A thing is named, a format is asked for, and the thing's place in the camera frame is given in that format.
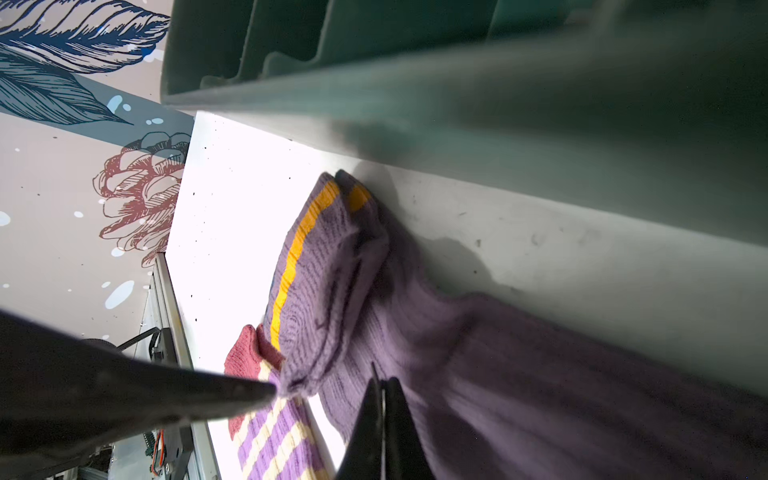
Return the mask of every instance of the orange stripe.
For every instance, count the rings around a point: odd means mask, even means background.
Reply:
[[[356,211],[360,210],[368,200],[371,199],[371,194],[368,192],[368,190],[366,190],[364,186],[355,185],[352,188],[352,191],[349,192],[348,198],[349,198],[349,209],[354,214]]]
[[[277,298],[272,307],[272,325],[270,326],[272,345],[278,350],[280,350],[280,314],[283,312],[286,300],[288,300],[288,289],[296,279],[296,264],[304,249],[304,240],[315,227],[315,222],[317,222],[317,217],[320,216],[320,213],[330,207],[338,196],[339,187],[336,185],[336,182],[328,182],[306,210],[304,218],[299,222],[299,228],[296,230],[296,236],[293,238],[290,250],[288,250],[288,261],[286,262],[283,277],[280,279],[280,291],[277,292]]]

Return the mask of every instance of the wallpaper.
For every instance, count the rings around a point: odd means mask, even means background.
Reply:
[[[138,333],[194,119],[157,103],[171,0],[0,0],[0,306]]]

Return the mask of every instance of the striped sock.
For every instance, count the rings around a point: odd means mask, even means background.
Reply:
[[[246,325],[224,362],[224,373],[280,386],[283,357],[264,336],[263,327]],[[269,409],[229,421],[243,479],[326,480],[301,398],[278,398]]]

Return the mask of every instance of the folded sock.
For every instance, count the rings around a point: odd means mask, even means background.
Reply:
[[[283,357],[263,327],[246,325],[224,363],[224,373],[280,385]],[[243,478],[326,480],[328,475],[301,398],[277,398],[268,409],[230,419]]]
[[[349,439],[373,362],[400,379],[437,478],[760,478],[768,402],[490,296],[448,297],[352,176],[318,180],[264,324],[280,391],[319,392]]]

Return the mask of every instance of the white table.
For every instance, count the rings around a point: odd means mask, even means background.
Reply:
[[[195,369],[261,321],[318,175],[344,169],[416,236],[445,290],[480,290],[600,339],[768,394],[768,249],[360,161],[200,112],[167,261]],[[336,463],[344,447],[313,411]],[[210,423],[223,480],[240,466]]]

